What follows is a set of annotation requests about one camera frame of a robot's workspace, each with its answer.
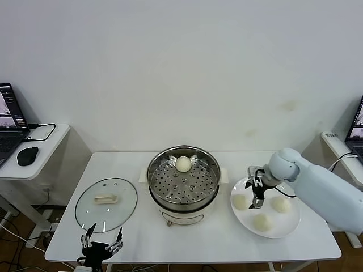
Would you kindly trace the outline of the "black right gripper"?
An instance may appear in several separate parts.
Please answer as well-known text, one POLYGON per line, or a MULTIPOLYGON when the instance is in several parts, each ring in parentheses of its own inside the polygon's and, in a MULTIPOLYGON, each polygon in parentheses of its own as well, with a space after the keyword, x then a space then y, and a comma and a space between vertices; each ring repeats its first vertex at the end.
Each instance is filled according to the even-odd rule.
POLYGON ((263 183, 261 177, 253 177, 252 181, 248 180, 245 188, 247 189, 249 187, 252 187, 254 198, 248 209, 260 209, 264 203, 264 192, 268 190, 269 187, 263 183))

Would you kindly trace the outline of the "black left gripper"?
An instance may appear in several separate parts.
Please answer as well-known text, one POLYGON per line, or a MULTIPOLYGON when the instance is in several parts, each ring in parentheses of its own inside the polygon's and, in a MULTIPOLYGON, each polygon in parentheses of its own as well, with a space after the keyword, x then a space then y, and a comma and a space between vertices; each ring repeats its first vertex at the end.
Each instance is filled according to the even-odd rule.
POLYGON ((81 236, 82 254, 85 256, 83 265, 86 267, 101 267, 104 260, 110 259, 112 257, 112 253, 117 253, 123 247, 122 227, 118 232, 116 241, 110 245, 94 241, 91 242, 90 238, 95 227, 96 223, 87 230, 85 235, 81 236))

